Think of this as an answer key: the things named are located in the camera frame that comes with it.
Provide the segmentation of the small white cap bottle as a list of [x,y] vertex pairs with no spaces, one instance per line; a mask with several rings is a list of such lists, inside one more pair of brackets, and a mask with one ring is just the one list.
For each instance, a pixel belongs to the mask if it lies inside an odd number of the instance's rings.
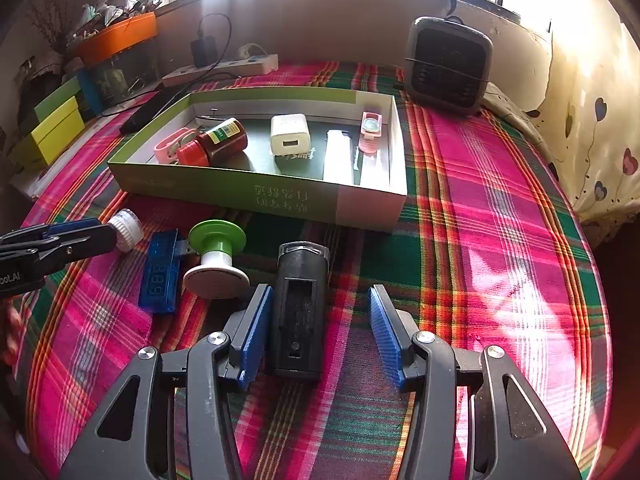
[[143,240],[143,230],[136,214],[128,209],[121,209],[108,220],[107,224],[116,232],[116,247],[121,252],[131,252]]

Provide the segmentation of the blue USB voltage meter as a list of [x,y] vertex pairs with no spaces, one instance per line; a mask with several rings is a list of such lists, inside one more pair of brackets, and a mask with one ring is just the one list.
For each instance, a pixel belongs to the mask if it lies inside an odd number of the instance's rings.
[[151,237],[143,267],[138,306],[149,314],[174,313],[178,304],[186,239],[178,229],[157,232]]

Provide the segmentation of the pink white cable clip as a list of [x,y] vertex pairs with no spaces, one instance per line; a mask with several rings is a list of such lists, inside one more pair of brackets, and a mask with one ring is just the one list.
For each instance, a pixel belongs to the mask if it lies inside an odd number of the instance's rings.
[[154,156],[159,164],[168,165],[178,162],[178,151],[183,145],[191,142],[198,135],[195,128],[182,127],[158,142],[154,148]]

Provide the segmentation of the red cap medicine bottle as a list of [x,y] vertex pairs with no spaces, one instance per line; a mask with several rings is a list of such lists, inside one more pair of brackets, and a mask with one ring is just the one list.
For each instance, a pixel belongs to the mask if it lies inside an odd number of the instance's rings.
[[190,132],[177,150],[182,166],[213,167],[247,148],[245,128],[236,118],[229,118],[213,127],[200,127]]

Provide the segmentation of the white USB wall charger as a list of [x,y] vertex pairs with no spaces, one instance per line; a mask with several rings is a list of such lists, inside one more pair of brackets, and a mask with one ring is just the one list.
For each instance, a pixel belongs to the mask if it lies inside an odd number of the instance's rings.
[[270,122],[270,148],[274,156],[306,154],[311,149],[304,114],[276,115]]

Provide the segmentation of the pink white small gadget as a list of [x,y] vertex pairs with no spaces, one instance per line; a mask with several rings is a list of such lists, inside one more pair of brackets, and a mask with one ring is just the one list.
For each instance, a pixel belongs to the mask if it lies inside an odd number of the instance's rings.
[[358,148],[363,154],[374,154],[382,138],[382,115],[375,112],[363,112],[360,124]]

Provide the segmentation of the yellow box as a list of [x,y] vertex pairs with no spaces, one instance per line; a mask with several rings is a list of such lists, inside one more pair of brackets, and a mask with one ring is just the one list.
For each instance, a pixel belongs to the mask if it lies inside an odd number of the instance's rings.
[[27,170],[48,168],[84,129],[77,100],[71,96],[14,146],[10,159]]

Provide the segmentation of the green box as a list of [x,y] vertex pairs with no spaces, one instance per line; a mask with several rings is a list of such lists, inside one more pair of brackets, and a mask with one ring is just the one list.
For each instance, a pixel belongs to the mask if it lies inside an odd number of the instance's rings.
[[62,82],[58,76],[47,73],[23,84],[20,93],[17,121],[21,125],[43,122],[58,107],[80,91],[76,77]]

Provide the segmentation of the blue book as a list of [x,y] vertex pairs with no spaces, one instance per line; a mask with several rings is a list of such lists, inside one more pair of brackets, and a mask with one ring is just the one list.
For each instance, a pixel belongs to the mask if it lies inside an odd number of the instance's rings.
[[100,92],[93,83],[88,70],[81,68],[76,72],[76,78],[90,110],[92,110],[93,114],[96,116],[100,116],[104,111],[104,104],[101,99]]

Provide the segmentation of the clear glass tank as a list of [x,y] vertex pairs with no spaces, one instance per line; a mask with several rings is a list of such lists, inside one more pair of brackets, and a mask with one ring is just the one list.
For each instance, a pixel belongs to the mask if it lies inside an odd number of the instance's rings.
[[160,80],[157,44],[146,40],[90,68],[89,76],[105,107],[111,107]]

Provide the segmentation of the plaid pink green cloth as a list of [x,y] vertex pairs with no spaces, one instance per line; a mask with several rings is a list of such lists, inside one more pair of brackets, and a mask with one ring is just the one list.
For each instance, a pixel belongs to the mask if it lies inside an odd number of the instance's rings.
[[405,139],[408,194],[392,234],[214,209],[122,192],[107,161],[128,140],[128,114],[99,130],[41,194],[23,226],[111,217],[143,223],[137,252],[71,264],[39,295],[18,298],[24,320],[14,374],[25,440],[44,473],[58,475],[91,413],[131,355],[200,339],[205,301],[186,293],[175,315],[138,308],[146,245],[156,231],[186,232],[207,218],[239,222],[235,261],[253,283],[270,281],[280,244],[313,240],[331,251],[320,382],[258,375],[232,396],[245,478],[396,479],[413,396],[385,377],[368,314],[384,284],[422,330],[452,346],[498,344],[562,432],[583,479],[592,479],[608,421],[612,349],[596,263],[570,204],[523,133],[491,112],[462,119],[413,104],[400,70],[373,65],[289,65],[233,87],[313,86],[394,96]]

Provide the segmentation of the black smartphone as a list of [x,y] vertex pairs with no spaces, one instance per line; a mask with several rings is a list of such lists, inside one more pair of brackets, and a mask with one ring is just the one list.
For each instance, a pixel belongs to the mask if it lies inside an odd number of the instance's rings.
[[139,106],[134,114],[119,128],[121,134],[133,134],[188,94],[189,86],[162,87],[149,101]]

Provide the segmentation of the orange plastic bin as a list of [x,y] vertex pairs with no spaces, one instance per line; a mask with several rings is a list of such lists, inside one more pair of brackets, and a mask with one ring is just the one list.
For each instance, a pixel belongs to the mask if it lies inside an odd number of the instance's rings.
[[156,36],[156,16],[148,12],[127,18],[82,40],[68,50],[68,55],[70,58],[80,58],[86,67],[93,67]]

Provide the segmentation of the green cardboard box tray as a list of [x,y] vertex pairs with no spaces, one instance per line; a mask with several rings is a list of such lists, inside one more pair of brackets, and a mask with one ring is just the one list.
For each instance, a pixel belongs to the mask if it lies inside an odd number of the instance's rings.
[[[247,132],[247,148],[213,167],[162,165],[154,146],[194,117],[216,107]],[[382,115],[374,154],[358,148],[363,112]],[[274,156],[270,122],[304,114],[307,154]],[[323,180],[326,133],[352,138],[354,184]],[[408,195],[404,133],[396,100],[388,94],[323,87],[229,88],[196,92],[169,107],[135,134],[108,162],[124,191],[243,209],[371,231],[393,231]]]

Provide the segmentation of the black power adapter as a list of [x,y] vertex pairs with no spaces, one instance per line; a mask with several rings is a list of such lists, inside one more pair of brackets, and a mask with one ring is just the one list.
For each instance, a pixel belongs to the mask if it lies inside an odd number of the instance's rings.
[[209,66],[217,61],[217,45],[213,36],[198,35],[198,38],[190,43],[190,49],[196,68]]

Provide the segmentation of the white plug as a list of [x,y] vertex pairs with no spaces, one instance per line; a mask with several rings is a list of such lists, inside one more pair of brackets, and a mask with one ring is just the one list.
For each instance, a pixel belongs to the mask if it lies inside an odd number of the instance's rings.
[[242,58],[243,60],[247,60],[248,58],[256,55],[267,55],[267,51],[262,46],[255,44],[254,42],[243,44],[238,49],[238,58]]

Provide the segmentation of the white power strip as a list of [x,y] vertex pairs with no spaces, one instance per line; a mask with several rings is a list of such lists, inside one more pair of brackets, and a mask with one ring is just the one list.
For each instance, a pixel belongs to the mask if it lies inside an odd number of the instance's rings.
[[201,77],[218,74],[228,76],[256,76],[274,72],[279,68],[279,57],[276,54],[253,55],[242,60],[221,62],[215,68],[210,66],[195,67],[193,65],[177,68],[163,76],[162,83],[166,88],[180,86]]

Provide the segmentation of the heart pattern curtain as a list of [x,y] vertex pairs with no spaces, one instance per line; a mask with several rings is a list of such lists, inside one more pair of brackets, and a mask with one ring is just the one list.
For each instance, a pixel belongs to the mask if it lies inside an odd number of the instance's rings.
[[639,217],[639,48],[625,24],[554,35],[544,99],[529,110],[488,84],[484,107],[529,140],[591,246]]

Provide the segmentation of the grey desktop fan heater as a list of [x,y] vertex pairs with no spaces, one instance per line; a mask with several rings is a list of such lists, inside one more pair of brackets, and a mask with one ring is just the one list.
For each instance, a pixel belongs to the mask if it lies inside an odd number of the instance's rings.
[[420,105],[472,115],[480,109],[493,55],[484,32],[456,20],[421,16],[409,30],[405,90]]

